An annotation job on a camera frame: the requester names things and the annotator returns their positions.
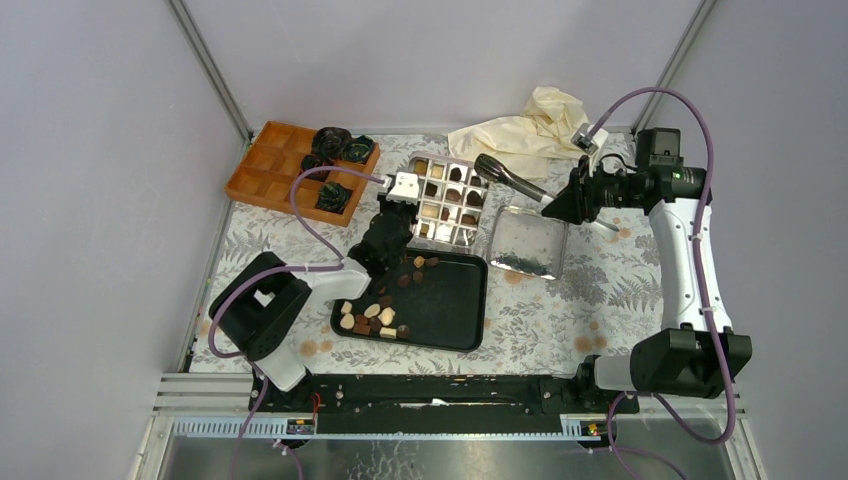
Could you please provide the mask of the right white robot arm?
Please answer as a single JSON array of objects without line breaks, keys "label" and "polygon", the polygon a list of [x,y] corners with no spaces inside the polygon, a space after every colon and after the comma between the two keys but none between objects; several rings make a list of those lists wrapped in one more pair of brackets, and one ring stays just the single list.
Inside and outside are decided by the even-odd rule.
[{"label": "right white robot arm", "polygon": [[687,167],[677,129],[636,136],[632,171],[606,172],[582,157],[569,182],[543,202],[543,216],[580,225],[604,208],[638,209],[657,243],[663,299],[659,332],[627,355],[590,357],[573,386],[575,402],[597,412],[613,391],[713,399],[752,356],[752,341],[737,335],[714,270],[709,207],[701,207],[706,171]]}]

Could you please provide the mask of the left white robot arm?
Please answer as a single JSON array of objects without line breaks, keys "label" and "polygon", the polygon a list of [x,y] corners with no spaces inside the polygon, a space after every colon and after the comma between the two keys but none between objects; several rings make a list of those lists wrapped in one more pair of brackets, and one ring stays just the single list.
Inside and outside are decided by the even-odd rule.
[{"label": "left white robot arm", "polygon": [[293,266],[276,254],[259,254],[209,307],[207,339],[219,358],[229,355],[215,345],[220,331],[272,384],[272,398],[288,411],[309,401],[308,369],[285,338],[308,301],[355,300],[379,290],[402,263],[418,203],[382,199],[362,239],[337,264]]}]

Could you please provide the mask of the black plastic tray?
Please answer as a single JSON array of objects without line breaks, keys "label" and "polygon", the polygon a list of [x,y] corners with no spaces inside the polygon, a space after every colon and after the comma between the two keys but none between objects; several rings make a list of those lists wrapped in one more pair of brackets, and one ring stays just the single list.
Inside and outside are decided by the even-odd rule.
[{"label": "black plastic tray", "polygon": [[369,323],[343,327],[342,300],[332,307],[330,326],[345,337],[471,352],[483,340],[487,280],[488,265],[478,256],[409,248],[405,262],[389,274],[383,289],[350,302],[351,314],[358,320],[368,307],[389,296],[388,306],[395,312],[389,327],[404,326],[405,334],[383,336]]}]

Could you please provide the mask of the metal serving tongs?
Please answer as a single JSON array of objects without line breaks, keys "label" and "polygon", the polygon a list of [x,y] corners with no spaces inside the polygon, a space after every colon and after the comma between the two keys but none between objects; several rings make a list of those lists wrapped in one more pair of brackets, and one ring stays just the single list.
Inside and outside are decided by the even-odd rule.
[{"label": "metal serving tongs", "polygon": [[[588,156],[579,158],[578,166],[572,170],[572,174],[581,176],[581,168],[588,167]],[[557,195],[550,193],[509,170],[504,163],[488,154],[479,154],[473,164],[474,171],[489,183],[505,185],[518,193],[538,202],[542,208],[549,204]],[[597,214],[590,210],[590,221],[583,223],[593,229],[596,233],[607,237],[613,237],[619,232],[619,228],[608,222],[597,219]]]}]

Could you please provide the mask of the pink grid box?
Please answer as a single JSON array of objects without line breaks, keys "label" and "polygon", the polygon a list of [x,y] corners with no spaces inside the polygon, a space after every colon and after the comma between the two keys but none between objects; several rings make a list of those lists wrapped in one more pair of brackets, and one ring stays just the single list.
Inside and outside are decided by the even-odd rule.
[{"label": "pink grid box", "polygon": [[420,185],[417,238],[469,249],[477,237],[489,182],[470,161],[415,152],[408,161]]}]

